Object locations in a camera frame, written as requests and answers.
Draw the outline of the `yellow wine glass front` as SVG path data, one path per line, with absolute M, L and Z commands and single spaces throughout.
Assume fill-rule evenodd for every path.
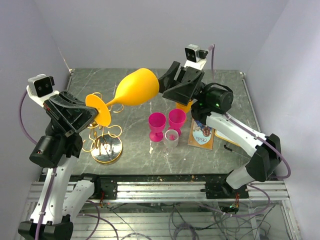
M 177 109 L 180 109 L 180 110 L 184 111 L 185 113 L 188 113 L 191 110 L 192 104 L 193 104 L 192 100 L 189 101 L 187 105 L 183 105 L 183 104 L 177 102 L 175 104 L 175 107 Z

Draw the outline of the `wooden picture card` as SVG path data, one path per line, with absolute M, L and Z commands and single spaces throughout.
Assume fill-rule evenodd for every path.
M 192 119 L 188 137 L 188 145 L 206 150 L 214 146 L 215 129 Z

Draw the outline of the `aluminium mounting rail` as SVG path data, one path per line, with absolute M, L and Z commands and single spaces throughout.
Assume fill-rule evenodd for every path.
M 289 200 L 282 181 L 253 182 L 227 196 L 217 192 L 217 183 L 198 182 L 112 182 L 101 185 L 109 203 L 160 203 L 232 201 L 236 194 L 243 201 Z

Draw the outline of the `clear wine glass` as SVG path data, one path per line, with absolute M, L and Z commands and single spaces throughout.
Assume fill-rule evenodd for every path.
M 163 138 L 164 145 L 167 148 L 171 149 L 171 148 L 175 148 L 178 145 L 178 142 L 179 142 L 178 132 L 174 129 L 168 129 L 164 134 L 164 138 Z

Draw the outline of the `pink wine glass back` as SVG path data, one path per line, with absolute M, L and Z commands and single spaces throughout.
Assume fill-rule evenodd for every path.
M 161 112 L 154 112 L 149 116 L 149 138 L 152 142 L 160 142 L 164 138 L 163 130 L 166 126 L 166 122 L 166 116 Z

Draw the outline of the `yellow wine glass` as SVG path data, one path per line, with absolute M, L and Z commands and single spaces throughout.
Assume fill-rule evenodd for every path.
M 187 105 L 183 105 L 183 104 L 177 102 L 175 104 L 175 107 L 177 109 L 180 109 L 180 110 L 184 111 L 185 113 L 188 113 L 191 110 L 192 104 L 193 104 L 192 100 L 189 101 Z
M 159 90 L 160 84 L 156 75 L 147 68 L 140 68 L 121 80 L 111 101 L 105 103 L 97 95 L 89 94 L 85 98 L 85 105 L 95 108 L 98 114 L 94 121 L 107 127 L 112 122 L 110 106 L 138 106 L 154 98 Z

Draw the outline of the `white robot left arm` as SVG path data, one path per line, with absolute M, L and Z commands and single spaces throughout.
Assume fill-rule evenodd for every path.
M 26 94 L 44 108 L 50 122 L 29 156 L 33 163 L 47 169 L 43 188 L 33 213 L 19 224 L 18 233 L 26 240 L 69 240 L 82 206 L 102 193 L 99 176 L 83 173 L 66 195 L 83 147 L 80 132 L 94 121 L 98 111 L 68 91 L 38 94 L 27 87 Z

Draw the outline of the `white board yellow frame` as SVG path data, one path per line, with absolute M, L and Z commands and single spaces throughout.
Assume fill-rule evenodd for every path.
M 218 130 L 215 130 L 214 132 L 214 135 L 217 137 L 217 138 L 220 138 L 221 140 L 224 140 L 228 143 L 231 143 L 235 146 L 240 146 L 239 144 L 237 144 L 236 142 L 234 142 L 233 140 L 231 140 L 230 138 L 228 138 L 226 135 L 224 135 L 222 132 L 218 131 Z

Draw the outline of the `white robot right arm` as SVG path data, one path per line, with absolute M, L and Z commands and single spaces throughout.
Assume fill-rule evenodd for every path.
M 281 142 L 277 135 L 253 130 L 228 114 L 233 91 L 220 83 L 203 83 L 204 75 L 199 68 L 174 61 L 158 80 L 159 92 L 163 98 L 182 105 L 193 101 L 190 111 L 195 121 L 221 132 L 250 156 L 246 164 L 232 170 L 220 183 L 221 194 L 231 198 L 242 186 L 265 182 L 271 176 L 282 161 Z

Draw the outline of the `pink wine glass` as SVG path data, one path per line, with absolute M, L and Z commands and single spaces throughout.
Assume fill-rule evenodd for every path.
M 166 116 L 161 112 L 154 112 L 149 116 L 149 138 L 152 142 L 160 142 L 164 138 L 163 130 L 166 126 L 166 122 Z
M 175 130 L 178 136 L 181 135 L 181 127 L 186 122 L 186 113 L 178 108 L 171 110 L 168 114 L 169 130 Z

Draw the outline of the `pink wine glass front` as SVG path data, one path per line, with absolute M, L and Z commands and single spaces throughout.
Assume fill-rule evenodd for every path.
M 181 127 L 186 122 L 186 113 L 178 108 L 171 110 L 168 114 L 169 130 L 175 130 L 178 136 L 181 135 Z

